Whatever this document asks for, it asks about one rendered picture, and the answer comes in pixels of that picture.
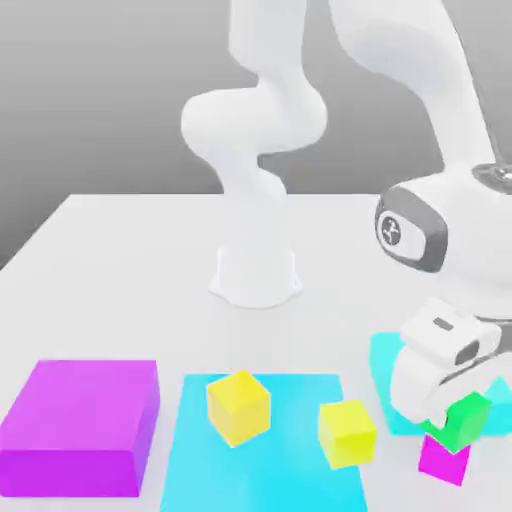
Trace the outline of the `large cyan box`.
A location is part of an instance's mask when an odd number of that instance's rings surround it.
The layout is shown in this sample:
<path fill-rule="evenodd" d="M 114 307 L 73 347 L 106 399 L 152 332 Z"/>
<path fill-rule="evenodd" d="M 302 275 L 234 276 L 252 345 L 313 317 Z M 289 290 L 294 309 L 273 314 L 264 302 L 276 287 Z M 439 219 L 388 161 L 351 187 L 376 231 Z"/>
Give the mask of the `large cyan box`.
<path fill-rule="evenodd" d="M 216 374 L 188 374 L 159 512 L 368 512 L 357 467 L 329 467 L 319 407 L 343 393 L 336 374 L 260 374 L 271 394 L 270 429 L 231 448 L 207 417 Z"/>
<path fill-rule="evenodd" d="M 369 366 L 390 433 L 394 436 L 418 437 L 422 428 L 404 418 L 391 405 L 390 384 L 396 357 L 402 349 L 398 332 L 376 332 L 371 336 Z M 512 389 L 502 377 L 496 377 L 485 393 L 491 401 L 482 437 L 512 434 Z"/>

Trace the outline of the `small magenta cube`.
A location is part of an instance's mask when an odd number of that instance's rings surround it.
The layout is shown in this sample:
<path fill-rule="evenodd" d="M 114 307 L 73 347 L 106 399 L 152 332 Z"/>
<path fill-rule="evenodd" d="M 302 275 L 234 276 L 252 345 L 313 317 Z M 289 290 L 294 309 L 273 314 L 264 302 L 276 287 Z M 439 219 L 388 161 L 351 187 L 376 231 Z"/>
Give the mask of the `small magenta cube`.
<path fill-rule="evenodd" d="M 436 439 L 426 434 L 421 447 L 418 471 L 460 487 L 463 483 L 471 446 L 451 453 Z"/>

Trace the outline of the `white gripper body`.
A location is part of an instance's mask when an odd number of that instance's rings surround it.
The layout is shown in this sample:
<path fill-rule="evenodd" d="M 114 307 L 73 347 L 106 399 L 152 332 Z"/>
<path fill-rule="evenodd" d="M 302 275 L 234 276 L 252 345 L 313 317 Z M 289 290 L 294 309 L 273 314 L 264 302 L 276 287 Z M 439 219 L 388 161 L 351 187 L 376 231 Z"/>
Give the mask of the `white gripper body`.
<path fill-rule="evenodd" d="M 456 370 L 405 346 L 392 372 L 391 404 L 411 422 L 422 423 L 430 407 L 445 406 L 448 410 L 472 392 L 484 393 L 500 374 L 500 356 L 484 358 Z"/>

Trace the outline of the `small green cube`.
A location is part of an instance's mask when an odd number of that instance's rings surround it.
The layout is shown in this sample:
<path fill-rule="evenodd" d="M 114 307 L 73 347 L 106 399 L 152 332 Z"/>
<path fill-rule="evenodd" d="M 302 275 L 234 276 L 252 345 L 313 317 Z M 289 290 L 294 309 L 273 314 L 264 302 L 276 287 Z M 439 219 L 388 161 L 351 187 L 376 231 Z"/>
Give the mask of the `small green cube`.
<path fill-rule="evenodd" d="M 443 428 L 437 428 L 429 420 L 422 422 L 420 427 L 446 450 L 455 454 L 479 438 L 490 408 L 490 400 L 472 392 L 448 408 Z"/>

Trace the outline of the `small yellow cube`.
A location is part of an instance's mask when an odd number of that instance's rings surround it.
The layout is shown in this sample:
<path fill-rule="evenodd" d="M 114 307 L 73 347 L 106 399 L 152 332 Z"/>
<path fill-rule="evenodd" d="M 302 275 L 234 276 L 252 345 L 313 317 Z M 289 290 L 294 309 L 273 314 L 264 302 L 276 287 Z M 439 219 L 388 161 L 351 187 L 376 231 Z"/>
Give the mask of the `small yellow cube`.
<path fill-rule="evenodd" d="M 374 459 L 377 430 L 360 400 L 321 404 L 318 439 L 331 469 L 366 464 Z"/>
<path fill-rule="evenodd" d="M 209 383 L 206 400 L 209 421 L 231 448 L 270 429 L 271 393 L 247 370 Z"/>

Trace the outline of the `large purple box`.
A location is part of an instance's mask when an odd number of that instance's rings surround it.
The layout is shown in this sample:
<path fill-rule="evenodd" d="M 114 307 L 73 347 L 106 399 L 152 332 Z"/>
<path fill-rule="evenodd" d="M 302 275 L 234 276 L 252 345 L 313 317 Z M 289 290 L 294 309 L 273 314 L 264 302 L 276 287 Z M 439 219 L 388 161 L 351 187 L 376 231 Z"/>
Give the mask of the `large purple box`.
<path fill-rule="evenodd" d="M 159 407 L 153 360 L 39 361 L 0 424 L 0 496 L 139 496 Z"/>

